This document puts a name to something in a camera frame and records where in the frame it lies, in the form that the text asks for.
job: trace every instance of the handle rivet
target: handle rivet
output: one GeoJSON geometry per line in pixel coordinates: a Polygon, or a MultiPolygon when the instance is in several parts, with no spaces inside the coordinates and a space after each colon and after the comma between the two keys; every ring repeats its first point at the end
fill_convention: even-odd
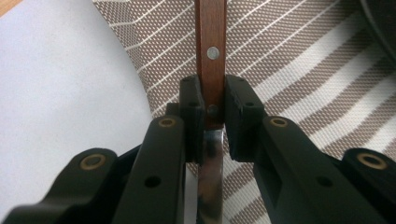
{"type": "Polygon", "coordinates": [[[212,119],[214,119],[215,117],[217,117],[217,116],[218,116],[218,113],[219,113],[219,108],[218,108],[216,105],[210,105],[210,106],[207,108],[207,115],[208,115],[210,118],[212,118],[212,119]]]}
{"type": "Polygon", "coordinates": [[[211,60],[215,60],[220,56],[220,52],[216,47],[210,47],[207,49],[207,57],[211,60]]]}

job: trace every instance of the brass rivet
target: brass rivet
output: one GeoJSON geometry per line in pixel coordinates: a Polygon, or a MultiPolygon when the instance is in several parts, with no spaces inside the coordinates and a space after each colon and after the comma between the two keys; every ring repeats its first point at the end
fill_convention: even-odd
{"type": "Polygon", "coordinates": [[[94,170],[105,164],[106,156],[102,154],[92,154],[84,158],[79,166],[83,170],[94,170]]]}
{"type": "Polygon", "coordinates": [[[161,127],[170,128],[176,124],[174,119],[161,119],[159,122],[161,127]]]}
{"type": "Polygon", "coordinates": [[[385,170],[388,167],[387,163],[384,160],[377,157],[376,155],[369,153],[358,154],[358,160],[364,165],[376,170],[385,170]]]}
{"type": "Polygon", "coordinates": [[[272,125],[279,128],[284,128],[288,126],[288,122],[285,119],[271,119],[270,122],[272,125]]]}

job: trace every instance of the striped fabric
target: striped fabric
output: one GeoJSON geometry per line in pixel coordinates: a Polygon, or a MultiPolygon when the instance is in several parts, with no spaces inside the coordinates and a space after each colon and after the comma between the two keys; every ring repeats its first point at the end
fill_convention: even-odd
{"type": "MultiPolygon", "coordinates": [[[[163,115],[196,72],[193,1],[94,4],[131,57],[152,116],[163,115]]],[[[227,22],[226,73],[247,79],[270,115],[293,119],[336,158],[368,147],[396,160],[396,70],[352,1],[229,0],[227,22]]],[[[227,154],[224,188],[231,223],[270,223],[252,164],[227,154]]]]}

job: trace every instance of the wooden handle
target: wooden handle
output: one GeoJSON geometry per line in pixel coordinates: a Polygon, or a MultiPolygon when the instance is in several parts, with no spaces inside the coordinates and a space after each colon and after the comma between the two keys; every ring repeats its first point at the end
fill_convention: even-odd
{"type": "Polygon", "coordinates": [[[224,123],[226,0],[195,0],[197,71],[205,100],[207,130],[224,123]]]}

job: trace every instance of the knife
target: knife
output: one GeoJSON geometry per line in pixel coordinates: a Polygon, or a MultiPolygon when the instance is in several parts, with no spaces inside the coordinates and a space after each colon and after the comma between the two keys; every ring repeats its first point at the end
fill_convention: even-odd
{"type": "Polygon", "coordinates": [[[195,0],[197,73],[205,101],[197,223],[222,223],[226,0],[195,0]]]}

